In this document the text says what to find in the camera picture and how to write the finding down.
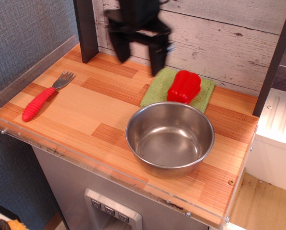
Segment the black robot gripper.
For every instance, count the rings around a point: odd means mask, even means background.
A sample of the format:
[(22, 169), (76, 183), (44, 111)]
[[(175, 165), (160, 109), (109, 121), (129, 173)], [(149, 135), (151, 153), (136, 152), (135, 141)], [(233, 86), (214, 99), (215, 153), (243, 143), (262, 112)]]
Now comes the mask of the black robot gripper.
[(118, 9), (105, 10), (108, 32), (116, 55), (124, 63), (131, 55), (130, 43), (149, 46), (151, 73), (156, 76), (164, 68), (171, 29), (159, 20), (160, 6), (167, 0), (120, 0)]

